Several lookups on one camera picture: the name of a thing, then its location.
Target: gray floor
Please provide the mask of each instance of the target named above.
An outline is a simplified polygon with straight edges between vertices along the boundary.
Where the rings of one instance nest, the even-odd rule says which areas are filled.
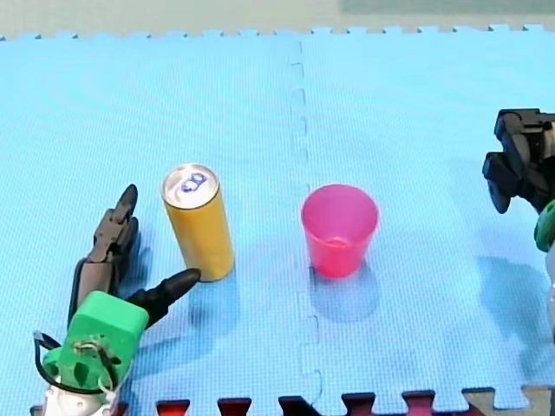
[[[295,29],[308,33],[313,27],[344,30],[364,26],[380,31],[402,26],[415,31],[421,25],[450,30],[454,25],[486,29],[490,23],[506,23],[515,29],[524,23],[541,23],[555,29],[555,0],[0,0],[0,35],[15,38],[22,33],[52,36],[73,31],[88,36],[98,31],[127,35],[145,31],[153,36],[168,30],[196,35],[203,29]],[[546,416],[550,397],[546,390],[526,392],[532,406],[507,416]],[[482,412],[492,410],[492,395],[468,394]]]

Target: blue foam mat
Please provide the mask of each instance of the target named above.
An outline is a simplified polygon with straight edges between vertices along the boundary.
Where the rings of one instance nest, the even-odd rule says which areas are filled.
[[[128,183],[142,244],[126,290],[182,267],[160,182],[184,161],[219,173],[237,266],[146,333],[122,393],[132,416],[237,397],[279,414],[283,395],[333,415],[366,392],[403,413],[403,393],[429,390],[452,412],[488,387],[515,408],[522,386],[555,384],[536,215],[496,214],[480,172],[500,108],[555,111],[554,34],[384,31],[0,43],[0,371],[27,386],[3,379],[9,414],[41,399],[32,331],[63,337],[75,262]],[[361,272],[333,285],[310,273],[297,217],[328,182],[382,214]]]

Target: green gripper mount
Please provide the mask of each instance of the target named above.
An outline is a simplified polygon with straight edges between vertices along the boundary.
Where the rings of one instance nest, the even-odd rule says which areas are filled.
[[[95,390],[100,381],[106,389],[115,390],[118,386],[111,386],[98,348],[110,359],[119,385],[147,323],[143,308],[104,292],[91,292],[75,312],[63,344],[44,355],[44,369],[66,386]]]
[[[536,246],[543,252],[549,251],[555,240],[555,199],[547,204],[539,214],[536,228],[534,229]]]

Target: pink plastic cup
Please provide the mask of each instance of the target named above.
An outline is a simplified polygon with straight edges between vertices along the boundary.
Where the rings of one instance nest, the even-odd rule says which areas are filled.
[[[345,277],[361,265],[378,208],[354,186],[326,185],[304,201],[301,221],[314,269],[327,277]]]

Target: yellow can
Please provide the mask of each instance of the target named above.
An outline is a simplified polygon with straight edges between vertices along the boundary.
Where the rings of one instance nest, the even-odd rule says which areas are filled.
[[[206,282],[225,277],[234,255],[218,177],[202,165],[178,166],[164,178],[162,198],[186,267]]]

